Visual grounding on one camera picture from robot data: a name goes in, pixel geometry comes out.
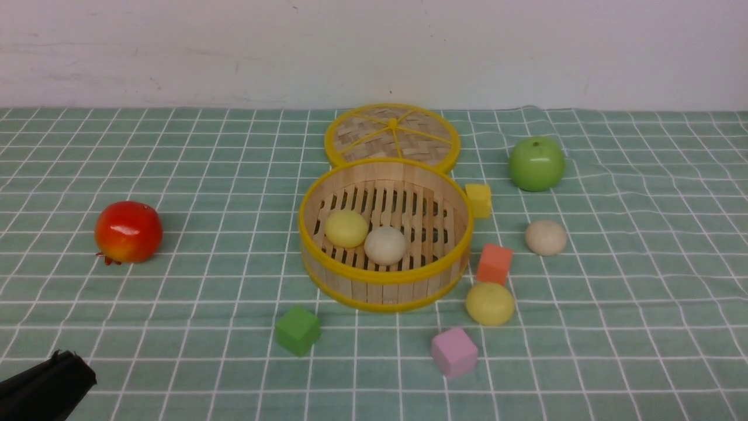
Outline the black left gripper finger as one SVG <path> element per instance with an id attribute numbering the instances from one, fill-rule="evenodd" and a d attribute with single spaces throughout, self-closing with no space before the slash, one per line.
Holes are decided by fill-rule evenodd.
<path id="1" fill-rule="evenodd" d="M 66 420 L 90 389 L 96 374 L 82 357 L 55 351 L 45 362 L 1 383 L 2 420 Z"/>

